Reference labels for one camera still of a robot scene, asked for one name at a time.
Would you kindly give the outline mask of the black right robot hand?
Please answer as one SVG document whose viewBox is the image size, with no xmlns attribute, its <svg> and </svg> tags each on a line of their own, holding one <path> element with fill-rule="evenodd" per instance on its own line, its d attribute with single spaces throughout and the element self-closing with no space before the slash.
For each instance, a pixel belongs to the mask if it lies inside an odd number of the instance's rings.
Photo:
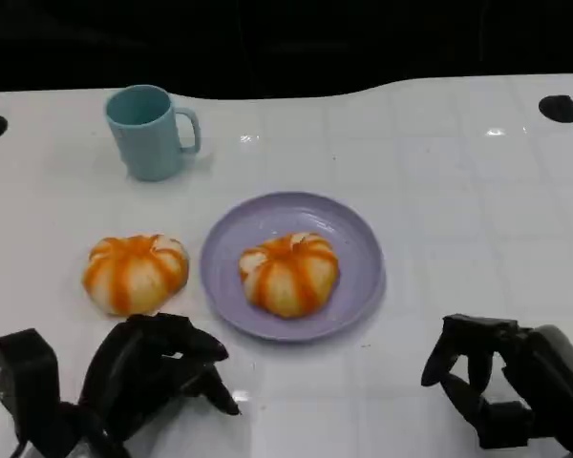
<svg viewBox="0 0 573 458">
<path fill-rule="evenodd" d="M 490 403 L 483 395 L 496 354 L 516 401 Z M 555 325 L 446 316 L 421 383 L 442 386 L 476 430 L 481 448 L 519 448 L 553 438 L 573 457 L 573 344 Z"/>
</svg>

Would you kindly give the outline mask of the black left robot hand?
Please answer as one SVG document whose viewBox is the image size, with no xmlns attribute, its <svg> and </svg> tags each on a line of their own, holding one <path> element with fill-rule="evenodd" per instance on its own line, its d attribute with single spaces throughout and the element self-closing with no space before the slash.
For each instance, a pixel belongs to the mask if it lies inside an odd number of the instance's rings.
<svg viewBox="0 0 573 458">
<path fill-rule="evenodd" d="M 133 315 L 96 351 L 78 404 L 120 441 L 179 398 L 203 396 L 218 411 L 236 416 L 239 407 L 215 367 L 227 358 L 225 346 L 186 317 Z"/>
</svg>

